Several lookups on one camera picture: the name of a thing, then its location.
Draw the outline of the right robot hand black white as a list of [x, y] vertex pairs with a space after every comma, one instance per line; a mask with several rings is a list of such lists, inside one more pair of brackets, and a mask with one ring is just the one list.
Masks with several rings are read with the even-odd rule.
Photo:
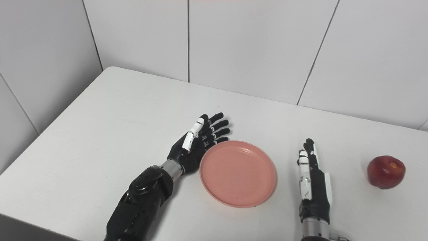
[[330, 224], [332, 191], [330, 174], [323, 172], [319, 165], [315, 142], [307, 138], [304, 148], [299, 151], [299, 188], [301, 204], [299, 216], [301, 221], [316, 218]]

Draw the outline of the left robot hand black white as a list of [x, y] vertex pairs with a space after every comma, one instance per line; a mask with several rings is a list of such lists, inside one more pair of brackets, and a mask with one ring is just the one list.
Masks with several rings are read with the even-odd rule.
[[177, 163], [182, 174], [194, 173], [199, 169], [205, 153], [214, 145], [228, 141], [229, 133], [229, 121], [222, 112], [211, 117], [203, 114], [171, 147], [167, 160]]

